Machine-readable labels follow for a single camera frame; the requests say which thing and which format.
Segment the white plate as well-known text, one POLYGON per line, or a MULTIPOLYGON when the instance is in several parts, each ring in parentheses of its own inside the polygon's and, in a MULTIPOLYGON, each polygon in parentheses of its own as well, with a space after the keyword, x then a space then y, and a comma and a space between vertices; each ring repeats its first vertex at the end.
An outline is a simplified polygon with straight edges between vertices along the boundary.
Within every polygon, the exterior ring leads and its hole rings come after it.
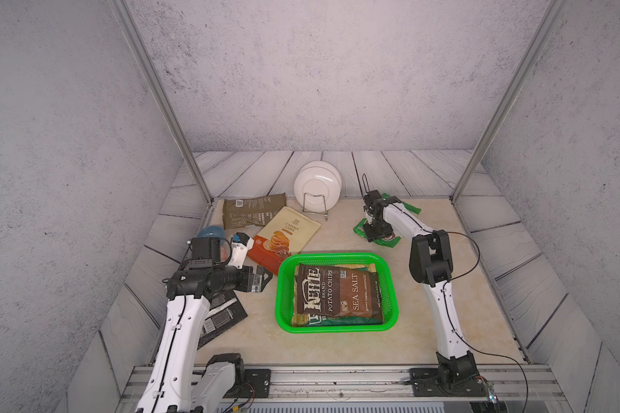
POLYGON ((303 194, 324 194, 330 211, 339 201, 343 180, 336 167, 325 161, 304 165, 294 181, 294 197, 302 207, 303 194))

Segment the green white acefood bag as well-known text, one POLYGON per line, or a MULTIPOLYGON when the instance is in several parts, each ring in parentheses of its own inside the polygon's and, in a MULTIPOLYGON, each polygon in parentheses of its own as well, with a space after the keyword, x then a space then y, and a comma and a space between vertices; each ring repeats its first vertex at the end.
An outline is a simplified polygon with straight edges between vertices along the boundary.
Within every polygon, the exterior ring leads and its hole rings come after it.
MULTIPOLYGON (((375 241, 373 243, 380 246, 394 248, 403 237, 412 239, 418 231, 423 234, 429 232, 425 228, 425 225, 420 222, 419 214, 420 208, 413 206, 407 202, 400 200, 396 196, 392 196, 386 193, 381 193, 383 199, 380 201, 380 205, 384 206, 383 217, 390 225, 392 225, 395 238, 391 241, 375 241)), ((365 217, 353 228, 353 231, 359 237, 366 239, 363 232, 363 225, 366 223, 365 217)))

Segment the metal corner post right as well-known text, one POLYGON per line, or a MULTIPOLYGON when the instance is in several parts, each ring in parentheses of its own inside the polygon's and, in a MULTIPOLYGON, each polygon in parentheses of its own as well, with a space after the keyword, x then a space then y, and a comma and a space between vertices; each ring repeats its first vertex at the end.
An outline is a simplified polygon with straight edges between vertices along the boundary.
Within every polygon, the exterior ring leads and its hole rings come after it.
POLYGON ((535 34, 533 34, 530 39, 525 52, 513 72, 513 76, 511 77, 508 86, 506 86, 506 89, 502 94, 494 113, 492 114, 489 122, 487 122, 480 139, 475 145, 475 149, 473 149, 471 153, 471 157, 466 164, 463 174, 453 190, 450 197, 453 205, 456 205, 459 198, 464 195, 470 180, 473 175, 475 175, 477 165, 482 161, 491 144, 494 142, 497 132, 503 125, 505 118, 513 107, 520 91, 523 89, 525 80, 529 76, 535 63, 537 63, 537 60, 540 58, 543 52, 542 50, 545 48, 552 32, 558 24, 566 3, 567 1, 565 0, 553 0, 549 2, 549 6, 539 22, 535 34))

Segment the green plastic basket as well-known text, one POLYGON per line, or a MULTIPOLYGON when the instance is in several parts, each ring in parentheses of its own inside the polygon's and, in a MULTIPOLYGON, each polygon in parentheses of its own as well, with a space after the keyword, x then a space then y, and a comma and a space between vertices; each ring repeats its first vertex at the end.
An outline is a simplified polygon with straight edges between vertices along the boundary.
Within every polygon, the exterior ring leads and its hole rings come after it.
POLYGON ((279 326, 289 333, 346 333, 384 331, 392 328, 399 318, 399 306, 389 265, 383 258, 367 252, 352 253, 314 253, 291 256, 286 259, 278 272, 276 318, 279 326), (291 319, 295 315, 295 275, 300 264, 372 264, 376 266, 380 278, 383 321, 380 325, 354 325, 335 327, 292 327, 291 319))

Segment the cassava chips bag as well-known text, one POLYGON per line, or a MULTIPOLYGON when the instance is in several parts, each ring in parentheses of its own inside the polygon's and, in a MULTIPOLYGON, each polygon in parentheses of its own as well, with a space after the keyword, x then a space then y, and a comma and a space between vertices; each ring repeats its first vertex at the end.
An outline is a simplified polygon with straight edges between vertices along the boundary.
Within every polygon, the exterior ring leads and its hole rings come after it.
POLYGON ((282 263, 299 254, 320 230, 321 223, 284 206, 254 237, 247 256, 276 275, 282 263))

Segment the tan kraft chips bag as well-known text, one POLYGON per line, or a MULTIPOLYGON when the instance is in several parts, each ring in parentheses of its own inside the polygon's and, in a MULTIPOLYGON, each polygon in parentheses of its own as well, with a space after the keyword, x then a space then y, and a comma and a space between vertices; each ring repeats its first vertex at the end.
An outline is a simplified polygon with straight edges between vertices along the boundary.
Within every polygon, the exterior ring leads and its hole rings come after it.
POLYGON ((358 271, 367 271, 370 273, 376 273, 376 266, 374 263, 372 264, 329 264, 329 267, 334 268, 344 268, 349 270, 358 270, 358 271))

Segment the brown chips bag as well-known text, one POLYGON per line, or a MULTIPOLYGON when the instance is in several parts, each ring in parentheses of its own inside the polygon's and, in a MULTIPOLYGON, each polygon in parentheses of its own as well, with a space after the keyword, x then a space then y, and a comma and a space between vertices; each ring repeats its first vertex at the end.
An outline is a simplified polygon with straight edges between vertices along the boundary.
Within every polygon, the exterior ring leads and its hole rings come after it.
POLYGON ((377 273, 300 264, 294 276, 294 313, 332 318, 379 318, 383 321, 377 273))

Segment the metal corner post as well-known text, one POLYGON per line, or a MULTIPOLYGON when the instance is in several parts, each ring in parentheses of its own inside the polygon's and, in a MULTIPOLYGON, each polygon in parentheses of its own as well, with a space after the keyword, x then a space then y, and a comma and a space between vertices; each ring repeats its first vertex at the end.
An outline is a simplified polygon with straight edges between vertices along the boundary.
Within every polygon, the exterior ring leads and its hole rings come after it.
POLYGON ((539 22, 535 34, 533 34, 530 39, 525 52, 513 72, 513 76, 511 77, 508 86, 506 86, 506 89, 502 94, 494 113, 492 114, 489 122, 487 122, 480 139, 475 145, 475 149, 473 149, 471 153, 471 157, 466 164, 463 174, 453 190, 450 197, 453 205, 456 205, 459 198, 464 195, 470 180, 473 175, 475 175, 477 165, 482 161, 491 144, 494 142, 497 132, 503 125, 505 118, 513 107, 520 91, 523 89, 525 80, 529 76, 535 63, 537 63, 537 60, 540 58, 543 52, 542 50, 545 48, 552 32, 558 24, 566 3, 567 1, 565 0, 553 0, 549 2, 549 6, 539 22))
POLYGON ((158 106, 161 115, 164 117, 165 124, 167 125, 172 139, 174 140, 177 149, 189 169, 190 176, 194 180, 195 184, 200 190, 201 197, 206 203, 211 204, 214 201, 208 185, 203 179, 203 175, 199 166, 196 163, 196 159, 189 147, 182 126, 170 104, 170 100, 165 93, 165 89, 161 80, 153 65, 153 61, 146 50, 146 45, 139 33, 134 17, 132 16, 127 1, 124 0, 111 0, 108 2, 115 18, 122 29, 122 33, 125 36, 127 44, 134 55, 135 61, 141 70, 146 83, 153 95, 153 99, 158 106))

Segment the olive brown Lerna bag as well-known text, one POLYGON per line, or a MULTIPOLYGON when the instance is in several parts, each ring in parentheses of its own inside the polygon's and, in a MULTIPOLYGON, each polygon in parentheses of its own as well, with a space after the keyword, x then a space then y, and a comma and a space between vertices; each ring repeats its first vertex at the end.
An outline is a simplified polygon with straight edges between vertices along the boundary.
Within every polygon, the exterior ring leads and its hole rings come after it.
POLYGON ((285 206, 286 194, 226 200, 222 210, 223 225, 227 230, 253 225, 263 227, 285 206))

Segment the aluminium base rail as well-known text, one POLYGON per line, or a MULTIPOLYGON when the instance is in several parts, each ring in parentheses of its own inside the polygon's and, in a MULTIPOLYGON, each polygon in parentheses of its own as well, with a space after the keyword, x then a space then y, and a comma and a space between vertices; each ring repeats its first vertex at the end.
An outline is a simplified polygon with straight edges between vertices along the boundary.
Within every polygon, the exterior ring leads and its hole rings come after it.
POLYGON ((545 365, 485 364, 480 377, 453 390, 437 368, 413 365, 249 366, 220 412, 569 412, 545 365))

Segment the black snack bag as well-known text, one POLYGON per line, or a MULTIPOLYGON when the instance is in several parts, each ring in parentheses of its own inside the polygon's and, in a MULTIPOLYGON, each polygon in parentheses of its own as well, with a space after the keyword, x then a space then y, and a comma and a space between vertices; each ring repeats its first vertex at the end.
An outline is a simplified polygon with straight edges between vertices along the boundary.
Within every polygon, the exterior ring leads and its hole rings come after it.
POLYGON ((246 309, 236 292, 227 291, 215 294, 210 301, 209 313, 201 328, 198 348, 204 347, 247 317, 246 309))

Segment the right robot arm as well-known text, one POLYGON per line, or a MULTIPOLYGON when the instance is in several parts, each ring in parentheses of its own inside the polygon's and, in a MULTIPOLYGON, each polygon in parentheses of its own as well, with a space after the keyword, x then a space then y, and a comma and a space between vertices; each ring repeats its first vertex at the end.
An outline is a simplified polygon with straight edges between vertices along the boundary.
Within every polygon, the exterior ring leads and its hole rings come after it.
POLYGON ((452 297, 454 269, 449 234, 424 224, 394 197, 378 191, 363 196, 367 218, 363 225, 370 242, 404 237, 410 242, 409 272, 431 304, 437 334, 437 385, 449 395, 485 389, 475 356, 463 338, 452 297))

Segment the metal corner post left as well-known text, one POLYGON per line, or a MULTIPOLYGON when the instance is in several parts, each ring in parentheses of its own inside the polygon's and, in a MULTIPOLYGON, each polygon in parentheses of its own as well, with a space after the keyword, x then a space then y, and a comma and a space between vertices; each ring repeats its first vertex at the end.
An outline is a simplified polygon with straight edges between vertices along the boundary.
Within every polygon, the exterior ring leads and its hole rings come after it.
POLYGON ((189 169, 190 176, 194 180, 195 184, 200 190, 201 197, 206 203, 211 204, 214 201, 208 185, 203 179, 203 175, 199 166, 196 163, 196 159, 189 147, 182 126, 170 104, 170 100, 165 93, 165 89, 161 80, 153 65, 153 61, 146 50, 146 45, 139 33, 134 17, 132 16, 127 1, 124 0, 111 0, 108 2, 115 18, 122 29, 122 33, 125 36, 127 44, 134 55, 135 61, 141 70, 146 83, 153 95, 153 99, 158 106, 161 115, 164 117, 165 124, 167 125, 172 139, 174 140, 177 149, 189 169))

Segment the blue bowl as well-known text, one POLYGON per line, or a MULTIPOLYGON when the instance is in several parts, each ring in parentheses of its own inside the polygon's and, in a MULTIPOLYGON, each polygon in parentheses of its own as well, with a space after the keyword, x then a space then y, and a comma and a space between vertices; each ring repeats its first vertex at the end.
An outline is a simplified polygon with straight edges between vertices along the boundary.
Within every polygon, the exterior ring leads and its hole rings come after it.
POLYGON ((200 239, 224 239, 226 237, 225 230, 219 225, 210 225, 199 230, 196 237, 200 239))

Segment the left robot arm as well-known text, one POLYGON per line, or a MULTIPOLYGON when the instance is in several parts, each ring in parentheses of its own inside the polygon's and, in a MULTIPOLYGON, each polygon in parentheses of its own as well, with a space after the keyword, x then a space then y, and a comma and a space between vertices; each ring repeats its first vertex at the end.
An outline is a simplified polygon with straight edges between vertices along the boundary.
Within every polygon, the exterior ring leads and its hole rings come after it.
POLYGON ((237 411, 268 396, 270 371, 250 379, 239 353, 212 356, 195 374, 202 328, 216 294, 261 293, 273 279, 265 268, 244 266, 181 269, 167 282, 164 334, 137 412, 217 412, 223 399, 237 411))

